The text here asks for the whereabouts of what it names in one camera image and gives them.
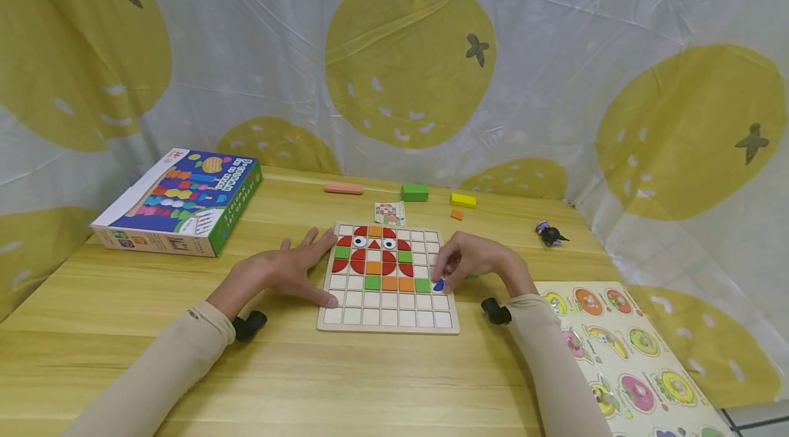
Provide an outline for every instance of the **grid board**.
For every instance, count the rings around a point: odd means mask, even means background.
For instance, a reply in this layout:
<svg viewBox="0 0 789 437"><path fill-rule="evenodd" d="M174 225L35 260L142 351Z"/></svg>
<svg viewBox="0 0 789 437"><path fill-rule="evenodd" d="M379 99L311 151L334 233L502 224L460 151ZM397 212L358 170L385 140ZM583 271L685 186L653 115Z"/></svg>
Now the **grid board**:
<svg viewBox="0 0 789 437"><path fill-rule="evenodd" d="M430 273L443 240L437 229L337 222L318 330L459 334L453 293L436 292Z"/></svg>

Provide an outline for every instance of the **hand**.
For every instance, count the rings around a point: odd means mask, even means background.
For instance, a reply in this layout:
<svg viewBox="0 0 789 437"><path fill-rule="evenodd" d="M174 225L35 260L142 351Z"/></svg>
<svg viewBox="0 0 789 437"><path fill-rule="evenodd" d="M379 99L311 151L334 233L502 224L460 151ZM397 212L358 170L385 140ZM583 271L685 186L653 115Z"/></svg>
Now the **hand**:
<svg viewBox="0 0 789 437"><path fill-rule="evenodd" d="M323 307L336 307L336 297L312 285L307 279L307 271L336 242L332 229L326 230L315 241L317 235L318 229L312 228L295 249L290 248L290 239L286 238L279 250L260 252L239 261L207 298L208 303L232 321L258 293L265 288L275 287L283 293L306 298Z"/></svg>
<svg viewBox="0 0 789 437"><path fill-rule="evenodd" d="M451 292L467 276L491 272L501 277L511 297L538 292L526 263L512 249L497 241L464 232L455 232L439 249L431 276L436 282L441 275L446 275L443 290Z"/></svg>

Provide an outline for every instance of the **small figurine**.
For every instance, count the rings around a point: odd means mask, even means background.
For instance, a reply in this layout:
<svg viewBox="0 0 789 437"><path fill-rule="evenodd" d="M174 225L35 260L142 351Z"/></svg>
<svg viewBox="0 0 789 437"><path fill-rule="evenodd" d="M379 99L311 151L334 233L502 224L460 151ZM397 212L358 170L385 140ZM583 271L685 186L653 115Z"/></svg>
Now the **small figurine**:
<svg viewBox="0 0 789 437"><path fill-rule="evenodd" d="M550 226L549 224L547 224L547 222L539 222L538 227L535 228L534 231L536 231L536 233L540 235L540 238L549 247L552 247L554 245L561 245L562 240L566 242L570 241L569 238L565 238L564 236L562 236L562 233L559 231L558 228L554 228L553 226Z"/></svg>

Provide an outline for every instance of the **yellow wooden block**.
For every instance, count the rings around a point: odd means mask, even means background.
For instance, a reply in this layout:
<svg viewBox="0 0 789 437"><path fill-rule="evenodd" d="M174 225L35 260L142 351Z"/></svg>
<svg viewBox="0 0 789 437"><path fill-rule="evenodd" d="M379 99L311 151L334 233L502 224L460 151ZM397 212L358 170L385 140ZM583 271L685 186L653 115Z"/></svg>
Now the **yellow wooden block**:
<svg viewBox="0 0 789 437"><path fill-rule="evenodd" d="M463 195L458 194L456 192L452 192L450 196L449 203L452 205L460 205L463 208L476 208L477 207L477 199L471 197L471 195Z"/></svg>

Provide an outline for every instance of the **black toy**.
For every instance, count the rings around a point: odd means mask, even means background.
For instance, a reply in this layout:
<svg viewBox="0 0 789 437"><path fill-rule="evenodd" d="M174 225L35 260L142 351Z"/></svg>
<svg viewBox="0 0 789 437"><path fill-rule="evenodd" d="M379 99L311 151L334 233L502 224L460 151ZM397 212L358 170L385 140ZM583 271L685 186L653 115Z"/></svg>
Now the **black toy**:
<svg viewBox="0 0 789 437"><path fill-rule="evenodd" d="M534 229L540 238L543 240L543 243L549 247L553 247L554 245L561 245L562 240L569 242L569 238L565 238L562 236L561 231L558 228L554 228L550 226L547 222L539 222L538 226Z"/></svg>
<svg viewBox="0 0 789 437"><path fill-rule="evenodd" d="M488 317L488 321L497 326L512 322L512 314L509 309L499 305L499 302L495 301L493 297L482 301L482 311Z"/></svg>
<svg viewBox="0 0 789 437"><path fill-rule="evenodd" d="M264 327L268 322L266 315L263 312L254 310L249 313L246 320L236 317L233 321L233 327L236 329L236 340L246 343L255 337L255 334Z"/></svg>

